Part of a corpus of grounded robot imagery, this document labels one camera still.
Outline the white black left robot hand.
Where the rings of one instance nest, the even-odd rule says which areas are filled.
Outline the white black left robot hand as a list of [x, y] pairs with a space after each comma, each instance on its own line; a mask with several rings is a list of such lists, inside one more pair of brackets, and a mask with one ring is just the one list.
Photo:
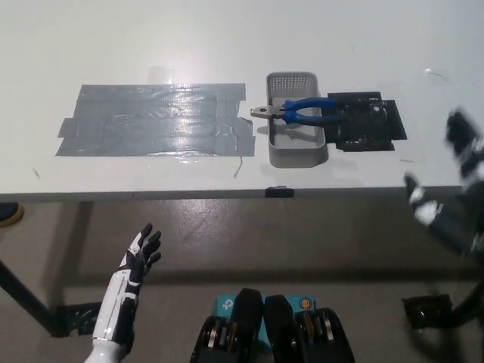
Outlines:
[[134, 322], [145, 275], [160, 260], [159, 231], [146, 224], [126, 250], [107, 286], [87, 362], [121, 362], [134, 343]]

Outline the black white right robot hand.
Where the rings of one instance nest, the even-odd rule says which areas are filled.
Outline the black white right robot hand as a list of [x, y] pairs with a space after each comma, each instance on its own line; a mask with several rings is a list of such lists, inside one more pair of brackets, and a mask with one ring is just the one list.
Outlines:
[[414, 219], [447, 249], [483, 264], [483, 133], [462, 108], [448, 115], [445, 141], [459, 167], [460, 209], [432, 198], [410, 173], [404, 183]]

